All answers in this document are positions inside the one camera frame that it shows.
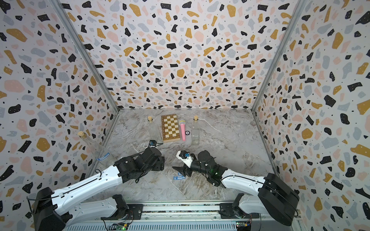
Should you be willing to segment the glass bottle blue label back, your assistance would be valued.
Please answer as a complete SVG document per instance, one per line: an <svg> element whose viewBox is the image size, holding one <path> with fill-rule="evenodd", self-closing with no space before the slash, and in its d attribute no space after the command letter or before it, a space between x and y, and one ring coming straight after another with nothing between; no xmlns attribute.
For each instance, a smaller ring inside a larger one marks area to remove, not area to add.
<svg viewBox="0 0 370 231"><path fill-rule="evenodd" d="M157 143L163 143L161 131L159 127L154 123L153 117L148 116L147 119L148 119L148 131L151 140L155 140Z"/></svg>

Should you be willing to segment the glass bottle blue label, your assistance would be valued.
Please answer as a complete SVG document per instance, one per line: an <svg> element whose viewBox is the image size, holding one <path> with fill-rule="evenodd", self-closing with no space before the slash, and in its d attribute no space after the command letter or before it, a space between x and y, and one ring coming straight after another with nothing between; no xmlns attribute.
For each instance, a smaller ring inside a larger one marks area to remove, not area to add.
<svg viewBox="0 0 370 231"><path fill-rule="evenodd" d="M114 155L106 147L104 147L101 144L95 142L85 132L79 131L78 136L82 140L85 141L85 143L88 145L90 151L92 152L94 158L97 160L97 162L100 165L102 165L104 167L104 169L113 165L118 160L116 155Z"/></svg>
<svg viewBox="0 0 370 231"><path fill-rule="evenodd" d="M147 119L148 119L148 131L151 140L155 140L157 143L163 143L161 131L159 127L154 123L153 117L148 116Z"/></svg>

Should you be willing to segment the clear glass bottle with cork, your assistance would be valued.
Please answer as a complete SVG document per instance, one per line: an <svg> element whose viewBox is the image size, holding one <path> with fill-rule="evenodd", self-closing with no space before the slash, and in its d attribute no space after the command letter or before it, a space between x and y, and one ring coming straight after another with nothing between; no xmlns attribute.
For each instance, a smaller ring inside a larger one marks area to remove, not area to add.
<svg viewBox="0 0 370 231"><path fill-rule="evenodd" d="M191 131L192 145L199 145L200 142L200 129L198 125L198 116L194 116L192 131Z"/></svg>

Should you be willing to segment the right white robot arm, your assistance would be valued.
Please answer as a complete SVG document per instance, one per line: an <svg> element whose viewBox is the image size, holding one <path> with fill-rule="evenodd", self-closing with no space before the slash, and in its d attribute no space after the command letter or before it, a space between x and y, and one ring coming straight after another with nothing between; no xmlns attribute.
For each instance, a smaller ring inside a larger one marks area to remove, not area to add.
<svg viewBox="0 0 370 231"><path fill-rule="evenodd" d="M191 177L192 173L197 172L215 187L239 190L232 204L232 211L237 217L251 213L269 214L280 224L291 226L298 215L298 194L273 173L257 177L235 172L217 164L208 151L196 156L183 150L178 151L176 157L184 165L174 169L183 176Z"/></svg>

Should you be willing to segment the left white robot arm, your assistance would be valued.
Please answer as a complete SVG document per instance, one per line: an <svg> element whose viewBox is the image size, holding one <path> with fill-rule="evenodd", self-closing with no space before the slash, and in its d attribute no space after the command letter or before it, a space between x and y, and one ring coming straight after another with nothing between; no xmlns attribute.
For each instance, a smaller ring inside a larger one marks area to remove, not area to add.
<svg viewBox="0 0 370 231"><path fill-rule="evenodd" d="M34 199L32 216L37 231L62 231L66 226L83 221L100 219L119 220L134 213L122 195L86 202L87 199L122 183L140 180L150 171L163 171L165 158L155 147L148 147L141 154L123 157L97 174L76 184L51 190L40 190Z"/></svg>

